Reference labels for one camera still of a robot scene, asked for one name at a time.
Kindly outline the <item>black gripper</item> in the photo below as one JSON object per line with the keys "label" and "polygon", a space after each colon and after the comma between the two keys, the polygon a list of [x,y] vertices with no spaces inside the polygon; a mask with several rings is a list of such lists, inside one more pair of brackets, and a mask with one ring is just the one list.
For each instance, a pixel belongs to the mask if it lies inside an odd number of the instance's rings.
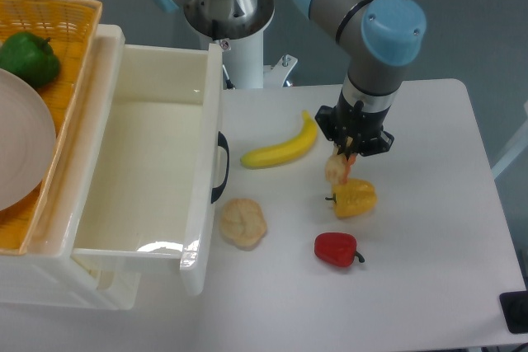
{"label": "black gripper", "polygon": [[321,106],[315,120],[325,138],[334,142],[333,155],[346,155],[348,162],[363,157],[386,153],[394,136],[384,131],[384,119],[389,107],[378,112],[368,112],[366,103],[357,100],[352,104],[340,94],[334,107]]}

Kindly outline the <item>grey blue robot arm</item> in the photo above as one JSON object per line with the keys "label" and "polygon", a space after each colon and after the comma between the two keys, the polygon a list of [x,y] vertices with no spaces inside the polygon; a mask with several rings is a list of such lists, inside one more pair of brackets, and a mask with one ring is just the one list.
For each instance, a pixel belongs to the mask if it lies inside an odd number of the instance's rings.
{"label": "grey blue robot arm", "polygon": [[[264,84],[263,34],[274,0],[153,0],[165,12],[182,10],[203,45],[224,49],[224,74],[238,88]],[[337,152],[364,157],[386,153],[394,138],[383,123],[407,66],[427,30],[412,0],[293,0],[351,59],[335,106],[316,121]]]}

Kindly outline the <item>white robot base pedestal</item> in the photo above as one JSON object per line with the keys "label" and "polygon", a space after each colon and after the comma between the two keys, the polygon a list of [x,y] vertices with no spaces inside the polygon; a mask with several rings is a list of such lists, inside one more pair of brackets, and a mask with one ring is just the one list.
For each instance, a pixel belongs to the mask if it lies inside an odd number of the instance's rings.
{"label": "white robot base pedestal", "polygon": [[274,0],[192,0],[184,6],[200,47],[216,43],[223,51],[225,86],[238,89],[289,87],[298,59],[284,54],[264,62],[264,33],[275,15]]}

